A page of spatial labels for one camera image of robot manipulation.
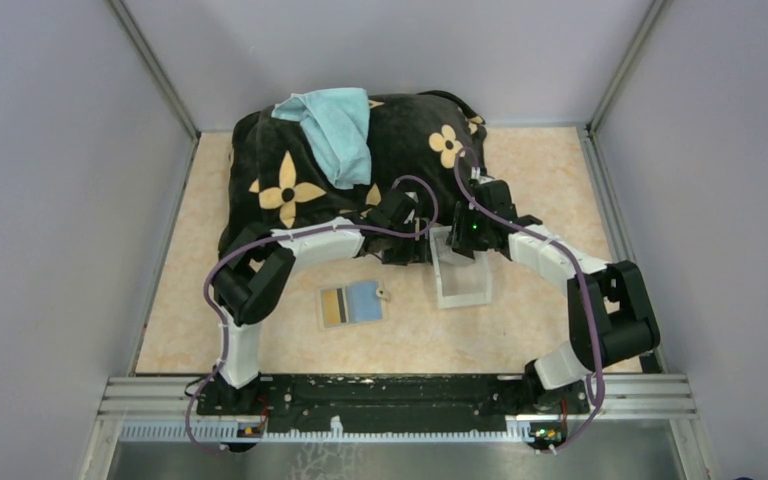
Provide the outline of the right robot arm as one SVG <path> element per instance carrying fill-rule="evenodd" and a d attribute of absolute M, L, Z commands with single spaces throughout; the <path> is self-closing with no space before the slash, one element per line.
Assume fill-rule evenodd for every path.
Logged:
<path fill-rule="evenodd" d="M 555 286 L 567 302 L 568 340 L 526 366 L 523 398 L 550 411 L 563 389 L 657 348 L 660 329 L 639 267 L 586 254 L 533 216 L 518 216 L 502 180 L 459 180 L 447 240 L 457 251 L 496 251 Z"/>

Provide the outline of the black pillow with yellow flowers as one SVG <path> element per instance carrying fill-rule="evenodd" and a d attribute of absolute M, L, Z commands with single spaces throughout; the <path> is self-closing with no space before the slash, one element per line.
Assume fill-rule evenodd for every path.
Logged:
<path fill-rule="evenodd" d="M 463 196 L 454 167 L 484 156 L 484 118 L 456 95 L 370 95 L 362 88 L 293 94 L 239 120 L 231 137 L 226 255 L 260 223 L 297 229 L 364 217 L 397 178 L 419 177 L 419 216 L 449 225 Z"/>

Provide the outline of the light blue towel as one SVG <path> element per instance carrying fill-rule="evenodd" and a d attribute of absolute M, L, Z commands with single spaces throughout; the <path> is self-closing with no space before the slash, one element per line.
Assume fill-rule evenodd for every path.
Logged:
<path fill-rule="evenodd" d="M 297 123 L 317 165 L 338 190 L 372 183 L 367 145 L 371 107 L 363 88 L 343 87 L 293 94 L 274 106 L 272 116 Z"/>

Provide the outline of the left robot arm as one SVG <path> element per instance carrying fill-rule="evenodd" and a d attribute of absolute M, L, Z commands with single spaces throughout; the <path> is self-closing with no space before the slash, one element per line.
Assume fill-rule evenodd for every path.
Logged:
<path fill-rule="evenodd" d="M 202 295 L 219 318 L 220 355 L 208 379 L 221 377 L 224 405 L 237 414 L 252 411 L 260 399 L 255 380 L 261 369 L 258 347 L 262 324 L 278 305 L 290 276 L 300 270 L 358 256 L 378 235 L 419 240 L 436 223 L 440 202 L 426 188 L 432 214 L 426 227 L 410 232 L 407 214 L 417 201 L 393 189 L 382 204 L 355 222 L 336 217 L 304 228 L 270 230 L 252 223 L 237 237 L 231 250 L 209 271 Z"/>

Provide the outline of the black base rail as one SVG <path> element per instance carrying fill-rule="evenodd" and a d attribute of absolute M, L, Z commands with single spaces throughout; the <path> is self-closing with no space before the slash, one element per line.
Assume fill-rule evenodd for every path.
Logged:
<path fill-rule="evenodd" d="M 351 434 L 501 432 L 510 417 L 587 414 L 584 385 L 551 393 L 519 375 L 338 376 L 262 374 L 234 388 L 216 377 L 196 394 L 202 416 L 252 415 L 269 433 L 324 432 L 333 418 Z"/>

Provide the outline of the white plastic tray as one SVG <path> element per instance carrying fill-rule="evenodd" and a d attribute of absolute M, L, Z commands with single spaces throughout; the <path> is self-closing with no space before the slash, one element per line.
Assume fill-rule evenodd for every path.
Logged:
<path fill-rule="evenodd" d="M 429 232 L 436 297 L 440 309 L 483 306 L 492 302 L 493 279 L 485 252 L 471 258 L 456 254 L 446 243 L 449 227 Z"/>

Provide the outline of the beige card holder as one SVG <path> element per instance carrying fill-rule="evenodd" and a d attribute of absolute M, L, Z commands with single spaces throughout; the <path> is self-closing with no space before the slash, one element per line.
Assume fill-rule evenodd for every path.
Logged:
<path fill-rule="evenodd" d="M 348 324 L 326 328 L 322 320 L 320 292 L 323 289 L 335 287 L 345 288 L 350 320 Z M 317 292 L 316 299 L 319 321 L 321 326 L 325 329 L 366 325 L 385 321 L 387 318 L 387 304 L 390 300 L 389 292 L 385 290 L 383 283 L 374 279 L 321 288 Z"/>

